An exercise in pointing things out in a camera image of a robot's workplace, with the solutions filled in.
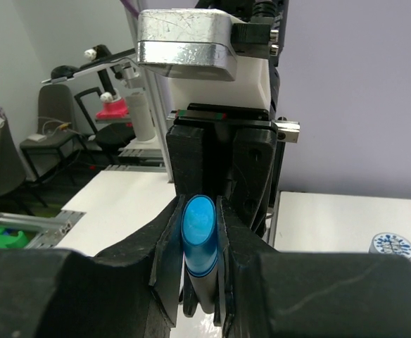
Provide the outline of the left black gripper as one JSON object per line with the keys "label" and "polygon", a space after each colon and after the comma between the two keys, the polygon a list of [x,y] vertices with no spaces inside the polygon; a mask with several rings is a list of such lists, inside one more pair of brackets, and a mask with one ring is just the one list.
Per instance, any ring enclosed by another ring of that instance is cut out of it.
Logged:
{"label": "left black gripper", "polygon": [[259,108],[189,104],[166,134],[177,194],[225,197],[259,237],[274,208],[285,146],[300,124]]}

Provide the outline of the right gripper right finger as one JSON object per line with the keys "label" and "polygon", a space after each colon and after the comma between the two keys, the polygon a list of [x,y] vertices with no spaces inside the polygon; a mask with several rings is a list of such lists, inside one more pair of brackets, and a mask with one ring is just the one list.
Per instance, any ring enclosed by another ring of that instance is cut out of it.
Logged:
{"label": "right gripper right finger", "polygon": [[411,261],[282,253],[216,201],[224,337],[411,337]]}

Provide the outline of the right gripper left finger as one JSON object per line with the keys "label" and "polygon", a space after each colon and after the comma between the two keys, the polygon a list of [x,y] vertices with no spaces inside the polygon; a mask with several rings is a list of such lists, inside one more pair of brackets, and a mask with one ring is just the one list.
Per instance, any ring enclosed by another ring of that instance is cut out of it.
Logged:
{"label": "right gripper left finger", "polygon": [[63,250],[57,337],[169,337],[177,320],[186,204],[176,196],[148,224],[94,257]]}

